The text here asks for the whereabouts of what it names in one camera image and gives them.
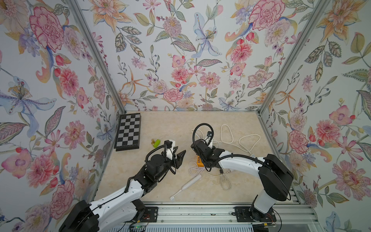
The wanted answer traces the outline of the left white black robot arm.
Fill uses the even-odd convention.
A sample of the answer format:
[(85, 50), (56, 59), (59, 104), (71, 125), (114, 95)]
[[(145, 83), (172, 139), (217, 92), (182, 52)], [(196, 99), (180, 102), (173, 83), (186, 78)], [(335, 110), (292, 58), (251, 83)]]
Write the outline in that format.
[(168, 172), (182, 165), (186, 151), (170, 156), (166, 152), (147, 159), (139, 172), (127, 180), (125, 187), (87, 203), (77, 203), (59, 228), (60, 232), (105, 232), (122, 222), (138, 221), (145, 212), (141, 198), (153, 190)]

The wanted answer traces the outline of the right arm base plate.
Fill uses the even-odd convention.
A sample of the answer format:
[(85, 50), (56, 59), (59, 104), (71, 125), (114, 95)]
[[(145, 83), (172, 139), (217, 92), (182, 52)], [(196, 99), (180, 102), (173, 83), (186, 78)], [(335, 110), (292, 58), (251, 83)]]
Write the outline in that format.
[(277, 221), (272, 208), (264, 214), (253, 207), (236, 206), (232, 215), (236, 217), (237, 222), (273, 223)]

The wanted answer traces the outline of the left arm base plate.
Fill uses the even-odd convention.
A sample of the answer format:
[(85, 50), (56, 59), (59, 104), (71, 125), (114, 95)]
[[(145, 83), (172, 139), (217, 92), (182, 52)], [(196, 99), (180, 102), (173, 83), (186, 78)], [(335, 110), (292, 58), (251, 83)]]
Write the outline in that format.
[(136, 210), (136, 208), (129, 208), (127, 210), (124, 210), (121, 215), (123, 216), (123, 218), (119, 222), (157, 222), (158, 207), (145, 207), (145, 209), (141, 210)]

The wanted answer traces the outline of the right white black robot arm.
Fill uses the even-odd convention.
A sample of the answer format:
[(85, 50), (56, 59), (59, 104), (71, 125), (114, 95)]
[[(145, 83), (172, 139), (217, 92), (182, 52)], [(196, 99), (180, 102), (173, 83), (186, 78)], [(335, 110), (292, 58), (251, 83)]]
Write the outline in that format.
[(252, 211), (267, 214), (277, 202), (289, 199), (289, 189), (294, 176), (275, 155), (250, 157), (234, 154), (209, 146), (201, 139), (194, 141), (191, 148), (207, 169), (230, 169), (253, 175), (261, 180), (263, 190), (251, 205)]

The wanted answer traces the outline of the white electric toothbrush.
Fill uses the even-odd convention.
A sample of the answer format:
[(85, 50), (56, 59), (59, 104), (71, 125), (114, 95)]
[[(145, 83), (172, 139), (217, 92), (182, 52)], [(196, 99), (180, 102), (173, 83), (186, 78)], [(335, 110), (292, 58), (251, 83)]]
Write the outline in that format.
[(171, 196), (170, 197), (170, 200), (171, 201), (174, 201), (175, 200), (175, 197), (179, 194), (179, 193), (181, 193), (181, 192), (183, 192), (183, 191), (185, 191), (185, 190), (187, 190), (189, 187), (191, 187), (192, 185), (194, 185), (196, 182), (198, 182), (200, 179), (202, 178), (202, 175), (201, 174), (199, 174), (199, 175), (197, 175), (197, 176), (195, 176), (193, 179), (191, 179), (189, 182), (187, 182), (177, 193), (175, 193), (173, 196)]

